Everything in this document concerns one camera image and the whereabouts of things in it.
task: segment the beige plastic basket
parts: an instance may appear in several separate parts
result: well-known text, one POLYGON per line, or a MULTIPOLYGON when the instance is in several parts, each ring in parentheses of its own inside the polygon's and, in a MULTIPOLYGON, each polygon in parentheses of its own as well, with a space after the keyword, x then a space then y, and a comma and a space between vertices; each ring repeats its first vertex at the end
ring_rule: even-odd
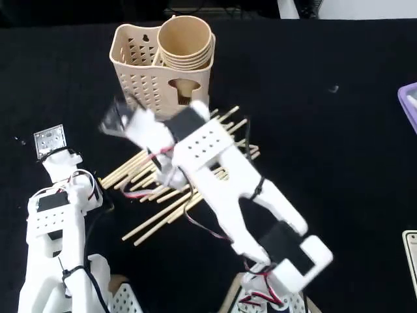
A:
POLYGON ((177 88, 172 86, 174 80, 197 82, 199 87, 191 92, 189 100, 209 103, 209 80, 216 38, 212 34, 213 53, 207 67, 189 71, 175 70, 165 67, 159 56, 158 30, 159 27, 130 24, 119 26, 109 56, 124 94, 132 93, 160 119, 167 119, 189 103, 187 98, 184 101, 183 97, 179 97, 177 88))

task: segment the black table surface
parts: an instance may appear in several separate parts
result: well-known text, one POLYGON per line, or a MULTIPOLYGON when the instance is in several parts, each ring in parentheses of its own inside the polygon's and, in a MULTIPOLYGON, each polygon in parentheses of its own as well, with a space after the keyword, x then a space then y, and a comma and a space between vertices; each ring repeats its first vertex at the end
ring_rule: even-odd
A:
MULTIPOLYGON (((417 229, 417 137, 397 90, 417 81, 417 20, 210 25, 211 107, 238 104, 252 117, 255 165, 334 253, 308 295, 323 312, 416 310, 401 233, 417 229)), ((108 57, 115 28, 0 30, 3 312, 16 310, 24 281, 27 199, 50 185, 32 133, 62 123, 68 144, 101 177, 136 151, 97 129, 120 93, 108 57)), ((243 270, 231 247, 183 218, 137 248, 122 243, 157 205, 111 195, 116 210, 97 225, 90 252, 129 277, 147 312, 215 312, 243 270)), ((256 238, 271 227, 266 210, 243 211, 256 238)), ((219 230, 204 203, 192 214, 219 230)))

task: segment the white robotic arm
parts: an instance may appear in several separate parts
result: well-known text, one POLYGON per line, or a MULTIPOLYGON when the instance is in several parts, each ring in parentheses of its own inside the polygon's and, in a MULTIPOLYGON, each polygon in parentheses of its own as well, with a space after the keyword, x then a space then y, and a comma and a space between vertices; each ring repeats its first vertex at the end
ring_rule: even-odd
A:
POLYGON ((29 198, 27 270, 18 312, 103 312, 89 274, 107 303, 109 265, 94 254, 84 269, 84 216, 102 206, 102 193, 89 172, 77 169, 79 154, 61 149, 42 161, 55 184, 29 198))
POLYGON ((156 162, 161 164, 159 181, 165 182, 169 173, 176 170, 175 184, 171 186, 180 189, 189 180, 198 188, 216 214, 235 252, 258 263, 253 271, 274 264, 268 273, 269 286, 263 277, 251 274, 244 277, 242 285, 248 293, 267 292, 269 287, 277 296, 299 292, 332 261, 331 251, 317 236, 303 239, 308 230, 306 221, 276 186, 264 179, 235 147, 223 126, 216 119, 209 121, 207 106, 202 102, 193 101, 190 107, 164 123, 155 121, 153 113, 141 108, 140 104, 136 109, 129 109, 118 103, 106 115, 102 130, 125 136, 155 154, 164 147, 173 147, 170 155, 156 157, 156 162), (210 171, 216 162, 228 171, 228 181, 218 180, 210 171), (268 249, 262 247, 246 229, 238 204, 240 197, 251 198, 279 221, 277 227, 280 229, 272 230, 267 237, 268 249), (284 247, 289 246, 287 241, 291 241, 290 250, 299 249, 297 257, 291 257, 292 260, 283 255, 284 247), (305 266, 306 262, 303 266, 297 264, 297 259, 307 260, 308 266, 305 266))

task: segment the black wire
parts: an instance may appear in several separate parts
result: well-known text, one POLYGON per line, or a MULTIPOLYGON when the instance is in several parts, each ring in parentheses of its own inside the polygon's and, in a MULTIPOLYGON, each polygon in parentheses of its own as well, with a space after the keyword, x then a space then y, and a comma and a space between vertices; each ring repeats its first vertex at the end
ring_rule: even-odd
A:
POLYGON ((261 269, 259 272, 253 272, 249 268, 247 257, 245 257, 243 255, 242 255, 242 257, 243 257, 243 264, 245 265, 245 270, 248 273, 252 274, 252 275, 265 275, 265 274, 268 274, 276 266, 276 263, 272 262, 270 265, 264 266, 263 269, 261 269))
POLYGON ((245 131, 245 152, 246 158, 248 159, 249 163, 252 164, 252 158, 250 156, 250 147, 249 147, 249 139, 250 139, 250 118, 246 118, 248 122, 246 122, 246 131, 245 131))
POLYGON ((100 219, 101 219, 101 218, 102 218, 102 217, 103 217, 106 213, 108 213, 108 212, 112 211, 112 210, 113 210, 113 208, 114 208, 114 206, 113 206, 113 207, 110 207, 109 209, 106 209, 106 210, 103 210, 103 211, 99 212, 99 213, 95 216, 94 220, 91 222, 90 227, 89 227, 89 229, 88 229, 87 233, 85 234, 85 244, 84 244, 84 266, 85 266, 86 268, 88 268, 88 267, 89 267, 89 260, 88 260, 88 255, 87 255, 87 246, 88 246, 88 242, 89 242, 89 239, 90 239, 90 237, 91 237, 91 234, 93 233, 94 227, 96 226, 96 223, 98 222, 98 220, 100 220, 100 219))
POLYGON ((110 313, 109 309, 107 308, 106 303, 104 302, 103 295, 100 291, 100 287, 98 286, 97 280, 95 279, 93 274, 91 274, 90 270, 87 270, 86 268, 84 268, 84 271, 87 274, 87 276, 90 278, 91 283, 93 284, 93 287, 96 290, 98 300, 100 301, 100 304, 102 305, 104 312, 110 313))
POLYGON ((189 12, 176 11, 176 10, 173 10, 169 6, 167 6, 167 9, 170 10, 171 12, 174 12, 174 13, 177 13, 177 14, 189 15, 189 14, 197 13, 198 11, 200 11, 204 7, 205 3, 206 3, 206 0, 202 0, 202 2, 201 2, 201 4, 200 4, 199 7, 197 7, 195 10, 189 11, 189 12))
POLYGON ((60 151, 64 151, 64 150, 68 150, 70 151, 72 154, 76 153, 75 150, 73 148, 68 148, 67 146, 65 147, 61 147, 61 148, 56 148, 55 150, 52 150, 48 153, 46 153, 44 156, 42 156, 39 160, 37 160, 38 163, 43 163, 46 161, 47 158, 49 158, 50 156, 54 155, 55 153, 58 153, 60 151))
POLYGON ((71 270, 63 270, 63 282, 65 283, 65 279, 67 279, 69 276, 71 276, 73 273, 75 273, 76 271, 78 271, 79 269, 83 269, 85 271, 85 274, 87 274, 88 278, 90 278, 91 284, 93 284, 94 290, 97 293, 97 297, 98 300, 100 301, 100 304, 104 310, 105 313, 110 313, 109 309, 107 308, 107 304, 106 302, 104 302, 103 299, 103 295, 100 291, 100 286, 97 283, 97 280, 95 279, 95 277, 93 276, 93 274, 90 272, 89 269, 86 269, 84 266, 76 266, 75 268, 71 269, 71 270))
POLYGON ((305 290, 302 292, 302 299, 304 301, 304 308, 306 309, 306 313, 308 313, 307 295, 305 290))

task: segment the red wire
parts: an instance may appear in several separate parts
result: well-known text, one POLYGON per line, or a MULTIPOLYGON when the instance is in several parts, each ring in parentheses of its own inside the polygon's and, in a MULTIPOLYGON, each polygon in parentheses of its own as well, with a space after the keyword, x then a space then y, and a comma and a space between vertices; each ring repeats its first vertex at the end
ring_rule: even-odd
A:
POLYGON ((268 288, 269 294, 275 300, 275 302, 277 302, 278 304, 282 305, 282 301, 278 299, 278 297, 275 295, 274 290, 272 290, 271 286, 269 285, 268 278, 267 277, 268 277, 267 274, 263 275, 263 278, 265 280, 265 284, 266 284, 266 287, 268 288))
POLYGON ((256 296, 256 297, 260 297, 264 300, 267 300, 269 302, 275 303, 276 301, 273 298, 269 298, 266 295, 263 295, 262 293, 257 293, 257 292, 252 292, 252 295, 256 296))
MULTIPOLYGON (((150 155, 148 155, 147 157, 146 157, 146 159, 145 160, 143 160, 142 162, 140 162, 140 164, 139 164, 139 166, 138 167, 140 167, 140 166, 142 166, 142 165, 144 165, 144 164, 146 164, 148 161, 150 161, 150 160, 152 160, 154 157, 156 157, 157 155, 160 155, 160 154, 162 154, 162 153, 167 153, 168 151, 170 151, 170 150, 172 150, 172 148, 174 148, 174 146, 172 145, 171 147, 165 147, 165 148, 162 148, 162 149, 160 149, 160 151, 159 152, 157 152, 157 153, 151 153, 150 155)), ((141 194, 141 195, 139 195, 139 196, 131 196, 131 195, 129 195, 129 193, 128 192, 125 192, 123 189, 126 187, 126 185, 127 185, 127 183, 121 188, 121 191, 122 191, 122 193, 123 193, 123 196, 125 196, 126 198, 128 198, 128 199, 140 199, 140 198, 142 198, 142 197, 145 197, 145 196, 147 196, 148 194, 141 194)))
POLYGON ((245 298, 241 299, 239 302, 248 301, 250 299, 252 299, 252 297, 250 295, 247 295, 245 298))
POLYGON ((244 305, 256 305, 256 306, 261 306, 259 303, 256 302, 252 302, 252 301, 239 301, 239 303, 242 303, 244 305))

